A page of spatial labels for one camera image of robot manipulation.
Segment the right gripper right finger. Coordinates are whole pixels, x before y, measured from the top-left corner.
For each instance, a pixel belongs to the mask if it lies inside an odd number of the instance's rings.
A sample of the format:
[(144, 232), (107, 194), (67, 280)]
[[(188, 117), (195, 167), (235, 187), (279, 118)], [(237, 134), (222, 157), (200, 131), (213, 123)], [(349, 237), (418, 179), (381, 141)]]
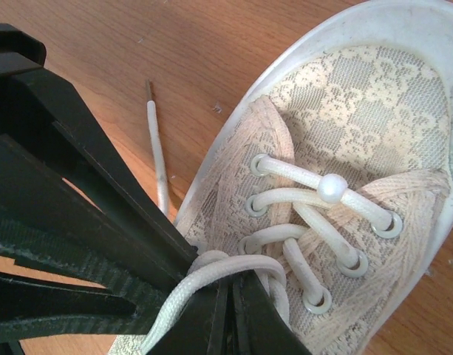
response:
[(233, 354), (309, 354), (279, 316), (254, 271), (233, 277), (231, 296)]

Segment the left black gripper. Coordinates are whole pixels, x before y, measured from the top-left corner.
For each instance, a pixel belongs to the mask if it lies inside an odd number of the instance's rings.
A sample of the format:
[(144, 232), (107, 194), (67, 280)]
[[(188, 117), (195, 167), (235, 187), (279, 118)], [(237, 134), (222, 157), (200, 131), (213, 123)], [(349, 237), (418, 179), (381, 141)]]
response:
[(0, 77), (44, 66), (44, 44), (10, 24), (0, 23)]

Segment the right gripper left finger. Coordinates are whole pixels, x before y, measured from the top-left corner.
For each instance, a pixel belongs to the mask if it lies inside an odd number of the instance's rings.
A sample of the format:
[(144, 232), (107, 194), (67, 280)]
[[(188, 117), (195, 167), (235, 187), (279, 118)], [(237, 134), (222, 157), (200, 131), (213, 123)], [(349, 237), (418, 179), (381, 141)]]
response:
[(150, 354), (225, 354), (228, 336), (229, 279), (201, 288), (187, 302), (174, 326)]

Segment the white shoelace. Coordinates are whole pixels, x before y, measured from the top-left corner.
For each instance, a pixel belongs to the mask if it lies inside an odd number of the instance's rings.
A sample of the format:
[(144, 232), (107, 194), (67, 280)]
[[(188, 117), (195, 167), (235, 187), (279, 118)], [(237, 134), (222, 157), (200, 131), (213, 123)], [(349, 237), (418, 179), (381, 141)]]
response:
[(245, 201), (245, 211), (249, 216), (261, 217), (267, 213), (270, 205), (289, 203), (306, 224), (279, 224), (245, 236), (239, 241), (237, 256), (229, 256), (218, 250), (204, 251), (163, 303), (151, 330), (140, 344), (142, 353), (152, 350), (167, 334), (196, 291), (241, 271), (254, 270), (258, 274), (279, 316), (288, 322), (290, 311), (285, 290), (285, 270), (275, 259), (261, 253), (262, 247), (271, 243), (282, 243), (283, 255), (303, 289), (302, 303), (305, 309), (315, 315), (328, 312), (332, 306), (332, 296), (305, 260), (299, 248), (299, 238), (308, 231), (314, 231), (333, 251), (338, 270), (347, 277), (365, 275), (369, 262), (365, 253), (352, 247), (319, 213), (319, 209), (329, 209), (342, 203), (367, 220), (373, 232), (384, 239), (398, 237), (403, 230), (403, 221), (397, 213), (383, 209), (349, 189), (347, 181), (340, 175), (321, 176), (268, 154), (254, 156), (250, 170), (257, 177), (273, 174), (300, 183), (302, 187), (281, 187), (251, 195)]

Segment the beige lace sneaker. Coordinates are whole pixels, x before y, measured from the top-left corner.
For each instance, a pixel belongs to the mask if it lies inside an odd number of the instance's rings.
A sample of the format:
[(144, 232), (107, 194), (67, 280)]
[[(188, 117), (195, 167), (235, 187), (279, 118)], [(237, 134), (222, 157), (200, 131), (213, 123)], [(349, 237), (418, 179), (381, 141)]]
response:
[(314, 232), (298, 240), (331, 309), (308, 312), (282, 243), (262, 247), (285, 270), (286, 326), (313, 354), (359, 354), (429, 267), (453, 227), (453, 3), (367, 1), (300, 38), (256, 80), (209, 149), (174, 224), (204, 251), (238, 255), (239, 241), (270, 226), (306, 223), (289, 203), (261, 217), (245, 201), (302, 185), (251, 173), (268, 154), (349, 189), (403, 221), (398, 237), (377, 236), (342, 203), (319, 213), (367, 256), (350, 278)]

